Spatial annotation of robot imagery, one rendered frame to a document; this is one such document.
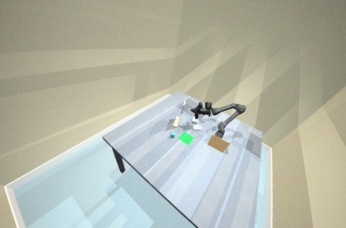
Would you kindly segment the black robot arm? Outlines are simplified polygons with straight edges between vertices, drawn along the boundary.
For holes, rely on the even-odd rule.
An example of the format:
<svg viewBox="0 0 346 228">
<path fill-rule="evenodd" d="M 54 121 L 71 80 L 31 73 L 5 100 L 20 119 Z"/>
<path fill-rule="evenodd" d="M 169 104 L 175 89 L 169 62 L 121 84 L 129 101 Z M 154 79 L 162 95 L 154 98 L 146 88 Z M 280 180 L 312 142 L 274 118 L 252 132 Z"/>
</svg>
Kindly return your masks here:
<svg viewBox="0 0 346 228">
<path fill-rule="evenodd" d="M 218 123 L 218 131 L 216 131 L 215 136 L 219 137 L 219 138 L 223 138 L 225 130 L 224 128 L 227 126 L 228 123 L 230 123 L 234 118 L 236 118 L 238 115 L 240 115 L 241 113 L 245 112 L 246 110 L 246 106 L 245 105 L 240 105 L 240 104 L 236 104 L 236 103 L 232 103 L 220 108 L 213 108 L 212 103 L 210 102 L 206 102 L 205 103 L 205 108 L 206 108 L 206 115 L 212 116 L 213 115 L 217 115 L 220 112 L 229 110 L 229 109 L 236 109 L 236 112 L 234 114 L 232 114 L 227 120 L 225 120 L 224 122 L 220 122 Z M 212 112 L 212 114 L 211 114 Z"/>
</svg>

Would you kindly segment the green square mat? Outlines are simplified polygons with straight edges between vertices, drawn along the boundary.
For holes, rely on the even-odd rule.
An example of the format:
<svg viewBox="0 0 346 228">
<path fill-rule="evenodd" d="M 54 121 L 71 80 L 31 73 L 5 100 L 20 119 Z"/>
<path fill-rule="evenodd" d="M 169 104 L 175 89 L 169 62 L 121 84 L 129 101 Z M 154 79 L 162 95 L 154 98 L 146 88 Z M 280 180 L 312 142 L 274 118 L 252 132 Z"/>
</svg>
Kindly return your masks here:
<svg viewBox="0 0 346 228">
<path fill-rule="evenodd" d="M 183 141 L 184 143 L 186 143 L 187 145 L 190 144 L 190 142 L 194 139 L 192 136 L 190 136 L 189 134 L 187 134 L 186 132 L 184 132 L 179 139 L 181 141 Z"/>
</svg>

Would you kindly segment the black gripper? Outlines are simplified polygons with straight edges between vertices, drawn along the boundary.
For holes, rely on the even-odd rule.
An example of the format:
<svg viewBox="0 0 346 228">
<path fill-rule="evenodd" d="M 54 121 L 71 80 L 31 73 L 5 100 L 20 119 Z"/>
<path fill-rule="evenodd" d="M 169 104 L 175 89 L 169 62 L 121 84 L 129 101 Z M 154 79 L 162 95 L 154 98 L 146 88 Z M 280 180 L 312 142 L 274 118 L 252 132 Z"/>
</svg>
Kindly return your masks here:
<svg viewBox="0 0 346 228">
<path fill-rule="evenodd" d="M 203 115 L 206 114 L 206 109 L 204 109 L 204 108 L 202 109 L 202 107 L 203 107 L 202 102 L 199 102 L 199 105 L 200 105 L 199 107 L 191 109 L 191 111 L 193 113 L 195 113 L 195 119 L 198 119 L 198 117 L 199 117 L 198 114 L 203 114 Z"/>
</svg>

